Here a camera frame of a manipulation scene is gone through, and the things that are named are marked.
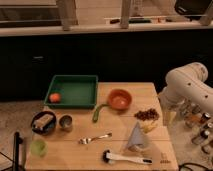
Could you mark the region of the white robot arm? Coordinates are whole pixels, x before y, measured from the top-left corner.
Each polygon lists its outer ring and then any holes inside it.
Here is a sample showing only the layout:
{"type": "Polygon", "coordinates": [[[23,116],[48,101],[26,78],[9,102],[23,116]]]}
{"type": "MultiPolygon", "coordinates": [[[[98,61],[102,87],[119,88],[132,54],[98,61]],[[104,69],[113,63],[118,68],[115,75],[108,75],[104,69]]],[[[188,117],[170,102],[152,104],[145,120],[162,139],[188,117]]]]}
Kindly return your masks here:
{"type": "Polygon", "coordinates": [[[166,126],[171,121],[171,114],[187,100],[213,115],[213,88],[205,84],[207,78],[208,70],[199,62],[172,69],[166,74],[166,86],[158,94],[166,126]]]}

